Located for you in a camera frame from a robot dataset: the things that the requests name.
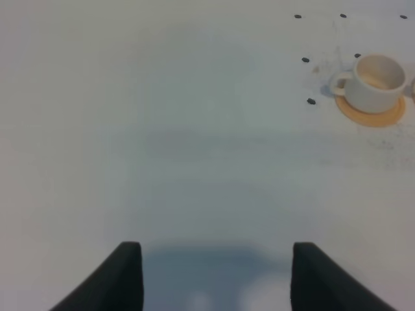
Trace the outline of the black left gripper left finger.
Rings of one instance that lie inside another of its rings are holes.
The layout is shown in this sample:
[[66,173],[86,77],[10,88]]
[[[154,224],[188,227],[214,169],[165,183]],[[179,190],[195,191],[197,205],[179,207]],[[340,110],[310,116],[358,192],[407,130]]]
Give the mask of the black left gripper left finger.
[[142,310],[141,245],[122,242],[53,310]]

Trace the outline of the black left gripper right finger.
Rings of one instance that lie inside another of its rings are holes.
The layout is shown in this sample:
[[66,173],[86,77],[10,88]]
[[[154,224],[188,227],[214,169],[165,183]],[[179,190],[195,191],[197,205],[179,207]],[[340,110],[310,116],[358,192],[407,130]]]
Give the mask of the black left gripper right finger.
[[293,310],[393,310],[311,242],[293,246]]

